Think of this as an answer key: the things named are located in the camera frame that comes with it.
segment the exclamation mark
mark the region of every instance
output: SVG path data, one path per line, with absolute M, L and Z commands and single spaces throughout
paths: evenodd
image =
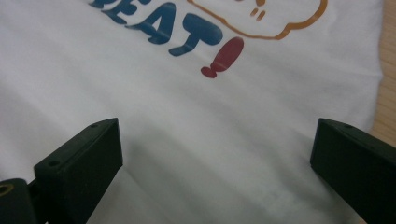
M 244 39 L 234 37 L 220 49 L 210 67 L 201 69 L 201 73 L 206 77 L 215 78 L 218 75 L 217 72 L 224 72 L 236 61 L 243 48 Z

